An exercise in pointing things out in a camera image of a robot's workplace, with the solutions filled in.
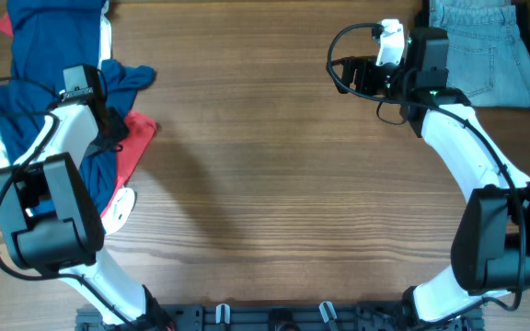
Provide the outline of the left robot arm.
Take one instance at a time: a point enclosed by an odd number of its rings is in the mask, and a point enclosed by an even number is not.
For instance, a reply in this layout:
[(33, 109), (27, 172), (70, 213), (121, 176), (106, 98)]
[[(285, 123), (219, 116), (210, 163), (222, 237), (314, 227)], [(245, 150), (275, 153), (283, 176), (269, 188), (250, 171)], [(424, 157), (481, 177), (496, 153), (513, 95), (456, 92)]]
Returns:
[(102, 330), (173, 330), (168, 312), (104, 249), (100, 215), (78, 172), (85, 157), (126, 134), (106, 107), (105, 78), (78, 64), (63, 79), (34, 143), (0, 168), (0, 269), (19, 280), (67, 283), (98, 310)]

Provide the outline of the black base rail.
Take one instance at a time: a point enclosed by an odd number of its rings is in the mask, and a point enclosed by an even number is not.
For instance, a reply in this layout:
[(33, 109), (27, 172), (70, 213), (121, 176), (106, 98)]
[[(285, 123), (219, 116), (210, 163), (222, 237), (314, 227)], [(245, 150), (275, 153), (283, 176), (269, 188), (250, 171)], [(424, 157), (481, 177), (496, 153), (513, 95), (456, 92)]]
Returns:
[(481, 309), (474, 309), (437, 325), (408, 322), (409, 308), (401, 302), (359, 302), (357, 304), (217, 306), (164, 305), (167, 321), (162, 330), (259, 331), (259, 330), (453, 330), (484, 331)]

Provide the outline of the red t-shirt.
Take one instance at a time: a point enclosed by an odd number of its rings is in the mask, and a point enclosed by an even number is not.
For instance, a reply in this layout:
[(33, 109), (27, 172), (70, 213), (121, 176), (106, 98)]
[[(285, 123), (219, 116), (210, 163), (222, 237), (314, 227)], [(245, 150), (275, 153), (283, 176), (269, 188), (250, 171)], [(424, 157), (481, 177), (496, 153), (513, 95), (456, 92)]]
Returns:
[[(13, 37), (12, 25), (8, 14), (0, 17), (0, 31)], [(122, 144), (124, 149), (117, 154), (116, 188), (118, 184), (125, 185), (130, 179), (157, 129), (154, 120), (136, 111), (130, 111), (126, 115), (125, 123), (130, 132)]]

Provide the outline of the white t-shirt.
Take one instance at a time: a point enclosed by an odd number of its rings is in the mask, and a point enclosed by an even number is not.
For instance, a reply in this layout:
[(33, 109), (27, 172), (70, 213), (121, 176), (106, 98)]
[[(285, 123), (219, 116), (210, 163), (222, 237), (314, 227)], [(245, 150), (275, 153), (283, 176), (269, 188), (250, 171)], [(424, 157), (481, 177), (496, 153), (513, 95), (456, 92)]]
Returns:
[[(106, 18), (109, 12), (109, 0), (102, 2), (103, 7), (100, 9), (100, 34), (99, 34), (99, 51), (98, 51), (98, 69), (105, 60), (111, 58), (111, 24)], [(7, 150), (3, 144), (1, 130), (0, 130), (0, 167), (10, 166), (10, 161), (7, 155)], [(101, 221), (103, 223), (106, 234), (114, 234), (122, 228), (128, 220), (134, 204), (136, 196), (131, 188), (124, 187), (123, 184), (118, 184), (114, 194), (106, 209), (101, 213)]]

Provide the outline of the blue t-shirt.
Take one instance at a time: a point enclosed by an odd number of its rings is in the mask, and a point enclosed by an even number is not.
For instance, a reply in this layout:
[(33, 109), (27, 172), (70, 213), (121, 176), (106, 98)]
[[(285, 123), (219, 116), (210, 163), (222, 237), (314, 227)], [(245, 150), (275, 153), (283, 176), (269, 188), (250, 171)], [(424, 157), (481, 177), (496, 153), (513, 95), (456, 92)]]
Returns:
[(154, 82), (153, 68), (125, 67), (102, 54), (108, 8), (105, 0), (8, 2), (14, 79), (0, 86), (0, 146), (7, 163), (16, 162), (40, 133), (45, 121), (41, 112), (65, 88), (64, 68), (82, 63), (99, 68), (109, 92), (107, 105), (122, 118), (138, 92)]

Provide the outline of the folded light blue jeans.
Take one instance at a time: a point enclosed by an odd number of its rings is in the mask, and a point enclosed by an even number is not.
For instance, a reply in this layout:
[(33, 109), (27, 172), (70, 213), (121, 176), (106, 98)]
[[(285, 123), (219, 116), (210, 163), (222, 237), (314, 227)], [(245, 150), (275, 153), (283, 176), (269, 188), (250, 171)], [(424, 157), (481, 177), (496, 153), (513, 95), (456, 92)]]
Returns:
[(449, 39), (447, 85), (477, 107), (530, 108), (530, 54), (508, 0), (431, 0), (429, 25)]

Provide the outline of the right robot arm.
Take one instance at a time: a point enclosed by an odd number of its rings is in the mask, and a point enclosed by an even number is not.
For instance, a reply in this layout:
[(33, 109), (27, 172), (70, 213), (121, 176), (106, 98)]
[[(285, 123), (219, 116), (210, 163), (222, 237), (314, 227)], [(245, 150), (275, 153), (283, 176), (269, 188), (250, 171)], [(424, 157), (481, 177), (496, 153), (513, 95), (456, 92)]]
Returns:
[(488, 136), (466, 95), (447, 84), (443, 29), (406, 31), (386, 19), (370, 30), (378, 54), (329, 56), (330, 78), (342, 94), (399, 106), (402, 122), (442, 158), (466, 201), (449, 266), (404, 293), (397, 327), (449, 326), (488, 303), (517, 310), (530, 289), (530, 176)]

